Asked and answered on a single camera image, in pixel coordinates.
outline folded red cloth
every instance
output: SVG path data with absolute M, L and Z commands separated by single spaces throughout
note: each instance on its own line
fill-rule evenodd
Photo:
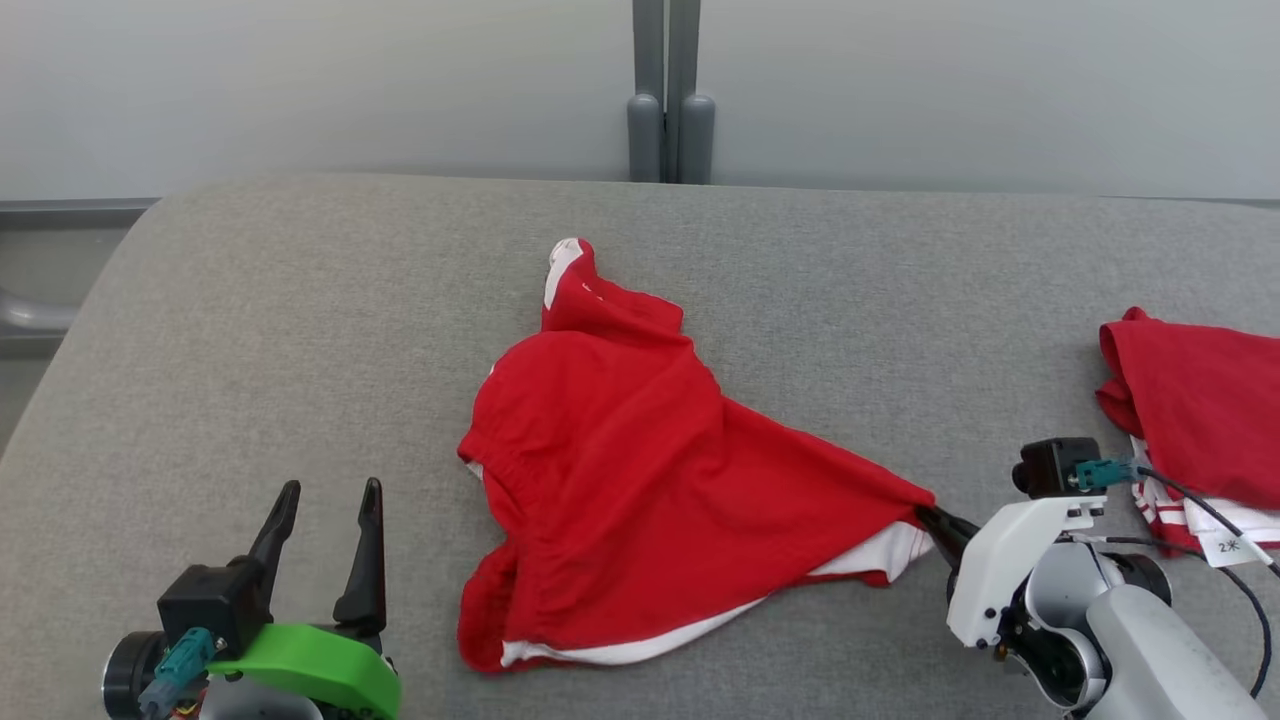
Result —
M 769 593 L 887 584 L 931 542 L 933 496 L 721 395 L 681 309 L 552 255 L 543 329 L 494 365 L 458 455 L 507 530 L 467 583 L 477 670 L 667 652 Z
M 1130 307 L 1102 325 L 1111 421 L 1161 473 L 1211 497 L 1280 509 L 1280 338 L 1178 325 Z M 1170 491 L 1171 497 L 1180 497 Z

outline black cable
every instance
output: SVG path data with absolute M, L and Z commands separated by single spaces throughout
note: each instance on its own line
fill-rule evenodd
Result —
M 1240 528 L 1236 528 L 1235 523 L 1228 520 L 1226 516 L 1224 516 L 1221 512 L 1219 512 L 1217 509 L 1215 509 L 1212 505 L 1210 505 L 1203 497 L 1201 497 L 1201 496 L 1196 495 L 1194 492 L 1187 489 L 1187 486 L 1179 483 L 1178 480 L 1175 480 L 1175 479 L 1172 479 L 1170 477 L 1166 477 L 1165 474 L 1162 474 L 1160 470 L 1156 470 L 1155 468 L 1147 468 L 1144 465 L 1138 465 L 1137 466 L 1137 471 L 1138 471 L 1139 475 L 1146 475 L 1146 477 L 1148 477 L 1148 478 L 1158 482 L 1160 484 L 1169 486 L 1169 487 L 1176 489 L 1178 492 L 1183 493 L 1184 496 L 1187 496 L 1187 500 L 1189 500 L 1189 501 L 1194 502 L 1196 505 L 1199 505 L 1201 507 L 1203 507 L 1204 512 L 1208 512 L 1210 516 L 1212 516 L 1215 520 L 1217 520 L 1219 523 L 1221 523 L 1221 525 L 1224 528 L 1226 528 L 1228 530 L 1230 530 L 1233 536 L 1235 536 L 1238 538 L 1244 538 L 1244 530 L 1242 530 Z M 1276 578 L 1280 578 L 1280 568 L 1277 568 L 1274 561 L 1265 562 L 1265 565 L 1267 566 L 1267 570 L 1270 570 L 1272 575 L 1275 575 Z
M 1176 550 L 1179 552 L 1194 555 L 1196 557 L 1204 560 L 1204 555 L 1201 551 L 1185 544 L 1178 544 L 1175 542 L 1133 537 L 1106 537 L 1102 539 L 1117 544 L 1147 544 L 1151 547 L 1164 547 L 1166 550 Z M 1267 670 L 1271 667 L 1271 621 L 1267 619 L 1267 611 L 1262 607 L 1262 602 L 1258 601 L 1258 596 L 1253 594 L 1253 589 L 1249 588 L 1248 583 L 1240 579 L 1240 577 L 1236 575 L 1230 568 L 1217 568 L 1217 571 L 1226 575 L 1229 580 L 1235 583 L 1235 587 L 1240 588 L 1244 597 L 1249 598 L 1249 603 L 1253 605 L 1253 611 L 1258 614 L 1258 624 L 1262 625 L 1262 661 L 1258 662 L 1258 674 L 1253 679 L 1253 687 L 1249 688 L 1249 697 L 1258 697 L 1258 693 L 1262 692 L 1263 683 L 1267 682 Z

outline label tag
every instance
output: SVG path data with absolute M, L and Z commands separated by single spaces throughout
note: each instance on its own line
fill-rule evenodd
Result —
M 1213 568 L 1243 565 L 1258 559 L 1247 542 L 1231 534 L 1228 529 L 1196 536 L 1204 550 L 1204 560 Z

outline teal connector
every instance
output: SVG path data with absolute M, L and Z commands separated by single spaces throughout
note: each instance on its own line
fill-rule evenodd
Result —
M 156 665 L 155 680 L 138 696 L 138 710 L 146 720 L 169 717 L 182 689 L 204 675 L 214 660 L 214 635 L 204 628 L 187 630 Z
M 1134 480 L 1128 460 L 1088 460 L 1075 466 L 1075 487 L 1098 489 Z

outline gray fabric surface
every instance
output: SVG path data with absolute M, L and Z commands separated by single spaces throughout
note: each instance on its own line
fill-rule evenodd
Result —
M 163 201 L 104 272 L 0 464 L 0 697 L 95 717 L 116 639 L 189 562 L 252 541 L 303 482 L 274 607 L 328 619 L 367 475 L 388 493 L 388 647 L 404 717 L 1055 717 L 945 625 L 931 555 L 891 589 L 781 593 L 625 669 L 488 678 L 458 597 L 499 542 L 457 461 L 490 364 L 538 327 L 547 255 L 668 297 L 726 393 L 934 489 L 1020 500 L 1018 448 L 1124 438 L 1093 389 L 1126 307 L 1280 333 L 1280 214 L 1228 205 L 314 176 Z M 1112 493 L 1110 529 L 1142 528 Z M 1247 602 L 1166 562 L 1184 618 L 1248 684 Z M 1280 592 L 1251 569 L 1274 616 Z M 1265 693 L 1280 714 L 1280 678 Z

